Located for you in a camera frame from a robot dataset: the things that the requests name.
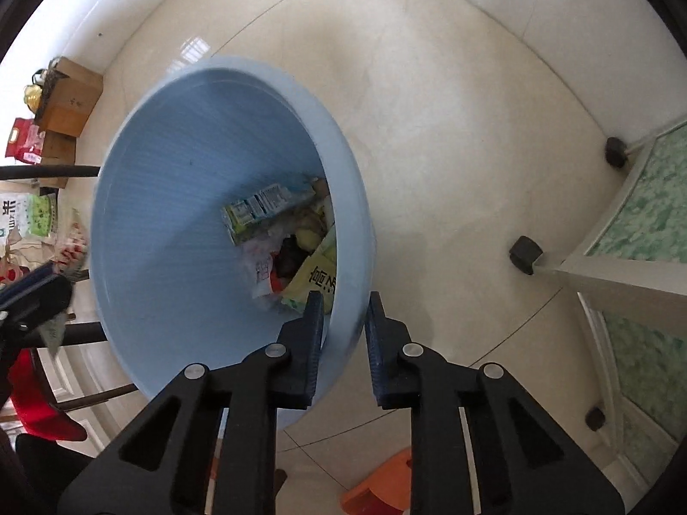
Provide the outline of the green white milk carton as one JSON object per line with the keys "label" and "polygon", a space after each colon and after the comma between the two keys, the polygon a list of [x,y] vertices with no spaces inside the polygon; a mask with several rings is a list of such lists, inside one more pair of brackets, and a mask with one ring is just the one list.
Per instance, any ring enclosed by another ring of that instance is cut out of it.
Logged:
{"label": "green white milk carton", "polygon": [[309,182],[293,185],[273,182],[222,207],[222,221],[232,243],[240,245],[271,226],[282,214],[309,205],[316,196]]}

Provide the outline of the light blue plastic bucket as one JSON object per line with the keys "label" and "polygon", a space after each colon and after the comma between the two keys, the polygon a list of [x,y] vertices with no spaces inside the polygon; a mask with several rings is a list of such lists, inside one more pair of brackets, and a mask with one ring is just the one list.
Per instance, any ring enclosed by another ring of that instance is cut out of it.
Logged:
{"label": "light blue plastic bucket", "polygon": [[276,67],[222,56],[172,73],[122,123],[95,185],[90,278],[109,344],[146,397],[188,364],[229,366],[275,341],[288,317],[250,294],[221,210],[299,174],[326,179],[337,230],[325,397],[358,344],[375,259],[365,184],[332,115]]}

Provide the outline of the red plastic stool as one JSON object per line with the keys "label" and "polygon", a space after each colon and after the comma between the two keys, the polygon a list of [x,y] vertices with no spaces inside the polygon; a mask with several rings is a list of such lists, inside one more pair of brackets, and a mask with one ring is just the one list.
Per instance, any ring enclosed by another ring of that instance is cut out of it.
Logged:
{"label": "red plastic stool", "polygon": [[83,425],[56,407],[56,399],[36,349],[22,349],[9,369],[8,380],[18,421],[27,433],[48,441],[83,442]]}

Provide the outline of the orange plastic stool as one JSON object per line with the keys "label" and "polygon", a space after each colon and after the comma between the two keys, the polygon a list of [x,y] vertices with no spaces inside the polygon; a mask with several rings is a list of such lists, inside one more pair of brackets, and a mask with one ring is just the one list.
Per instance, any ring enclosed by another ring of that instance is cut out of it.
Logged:
{"label": "orange plastic stool", "polygon": [[411,507],[412,453],[399,451],[342,495],[345,514],[409,514]]}

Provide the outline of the red snack bag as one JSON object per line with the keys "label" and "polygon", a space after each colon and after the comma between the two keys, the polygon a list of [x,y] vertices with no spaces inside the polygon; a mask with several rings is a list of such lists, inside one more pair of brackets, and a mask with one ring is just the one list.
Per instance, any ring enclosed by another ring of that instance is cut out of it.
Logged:
{"label": "red snack bag", "polygon": [[15,118],[7,139],[5,157],[29,165],[41,163],[44,137],[46,135],[33,120]]}

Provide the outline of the cardboard box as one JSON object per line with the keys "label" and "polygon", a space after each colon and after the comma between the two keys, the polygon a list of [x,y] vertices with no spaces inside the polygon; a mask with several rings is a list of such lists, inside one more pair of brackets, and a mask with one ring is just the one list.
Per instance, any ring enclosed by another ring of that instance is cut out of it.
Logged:
{"label": "cardboard box", "polygon": [[67,57],[55,58],[46,72],[35,122],[42,131],[79,137],[102,94],[100,73]]}

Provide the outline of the white green glass cabinet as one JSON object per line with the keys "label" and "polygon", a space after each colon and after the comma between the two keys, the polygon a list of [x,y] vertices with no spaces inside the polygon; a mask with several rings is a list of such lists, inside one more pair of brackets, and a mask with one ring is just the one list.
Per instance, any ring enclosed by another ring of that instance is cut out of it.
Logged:
{"label": "white green glass cabinet", "polygon": [[686,437],[686,123],[604,151],[626,178],[578,247],[555,254],[522,236],[509,259],[580,303],[602,393],[589,427],[646,492]]}

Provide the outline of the yellow snack bag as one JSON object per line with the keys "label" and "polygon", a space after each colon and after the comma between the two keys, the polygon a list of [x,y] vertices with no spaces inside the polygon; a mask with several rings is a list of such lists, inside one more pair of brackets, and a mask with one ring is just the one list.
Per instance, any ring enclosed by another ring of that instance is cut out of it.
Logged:
{"label": "yellow snack bag", "polygon": [[336,283],[337,235],[335,227],[332,227],[285,287],[281,302],[285,307],[303,313],[309,294],[319,292],[324,300],[324,313],[329,315],[333,308]]}

